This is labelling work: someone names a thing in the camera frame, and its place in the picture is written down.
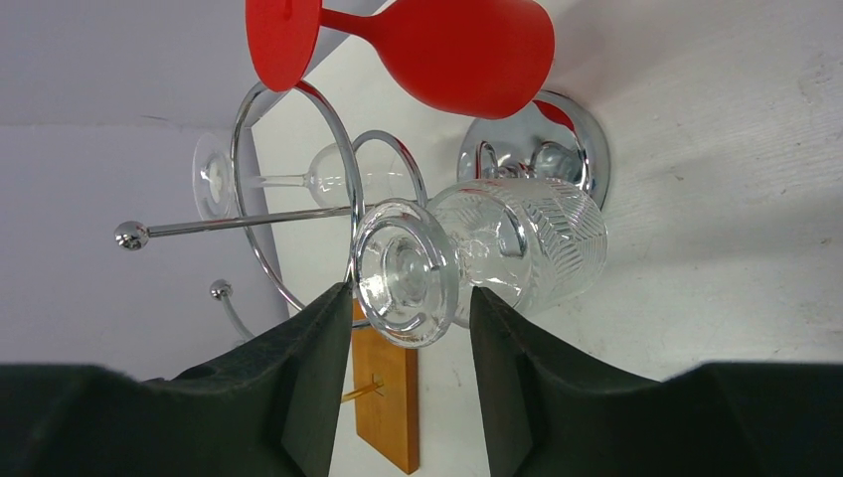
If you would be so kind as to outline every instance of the wooden board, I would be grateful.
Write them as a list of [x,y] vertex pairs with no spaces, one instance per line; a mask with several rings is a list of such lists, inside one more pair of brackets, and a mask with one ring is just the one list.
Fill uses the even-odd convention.
[[[355,306],[354,319],[363,319]],[[383,386],[354,400],[357,435],[407,474],[419,468],[419,358],[417,350],[388,343],[377,331],[351,337],[354,388]]]

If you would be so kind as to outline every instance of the glass stem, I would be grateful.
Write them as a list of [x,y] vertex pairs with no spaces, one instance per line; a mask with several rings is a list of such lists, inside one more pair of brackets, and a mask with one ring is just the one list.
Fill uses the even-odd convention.
[[280,176],[253,176],[247,179],[252,188],[259,187],[307,187],[307,174],[286,174]]

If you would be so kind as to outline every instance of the white tabletop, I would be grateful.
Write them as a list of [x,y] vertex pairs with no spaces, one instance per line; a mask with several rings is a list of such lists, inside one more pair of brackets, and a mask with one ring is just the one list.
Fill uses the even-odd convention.
[[[602,123],[613,170],[603,276],[535,321],[656,379],[709,360],[843,361],[843,4],[540,3],[558,37],[547,88]],[[368,44],[351,38],[307,79],[352,137],[401,138],[431,195],[453,183],[471,118],[413,100]],[[253,130],[264,174],[304,172],[331,142],[298,94]],[[316,207],[304,189],[269,191],[267,202]],[[274,235],[305,302],[342,278],[347,219]],[[467,332],[421,350],[420,368],[417,475],[488,475]],[[402,475],[354,433],[343,407],[332,475]]]

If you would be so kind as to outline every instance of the table surface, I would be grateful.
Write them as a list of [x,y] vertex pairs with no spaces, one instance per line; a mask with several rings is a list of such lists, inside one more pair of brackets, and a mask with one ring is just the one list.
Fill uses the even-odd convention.
[[[557,28],[546,88],[597,117],[613,170],[605,272],[535,321],[655,379],[710,360],[843,361],[843,4],[540,3]],[[472,119],[414,101],[371,46],[349,39],[307,79],[352,137],[378,128],[401,138],[431,195],[454,182]],[[304,172],[332,142],[299,94],[253,132],[263,174]],[[315,207],[300,188],[269,190],[267,204]],[[347,219],[273,230],[303,301],[342,278]],[[418,475],[488,475],[466,331],[421,350],[420,380]],[[401,475],[349,437],[353,418],[344,407],[334,474]]]

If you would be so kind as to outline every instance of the clear glass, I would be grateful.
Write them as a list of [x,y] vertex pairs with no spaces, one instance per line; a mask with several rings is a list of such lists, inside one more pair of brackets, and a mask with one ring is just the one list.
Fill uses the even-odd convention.
[[[405,162],[407,158],[402,158],[393,145],[384,141],[383,136],[389,136],[388,139],[394,140],[396,147],[406,152],[403,144],[387,133],[373,137],[380,141],[366,140],[360,144],[357,157],[367,204],[376,204],[393,197],[415,197],[418,191]],[[305,187],[319,207],[348,205],[345,168],[336,144],[329,144],[319,151],[304,174],[252,176],[244,178],[244,186]],[[193,192],[202,220],[225,219],[234,214],[236,191],[232,161],[220,140],[213,134],[204,134],[196,145]]]
[[572,184],[491,179],[456,184],[427,209],[390,201],[356,237],[358,299],[373,326],[410,348],[468,325],[471,290],[534,314],[588,289],[606,258],[605,223]]

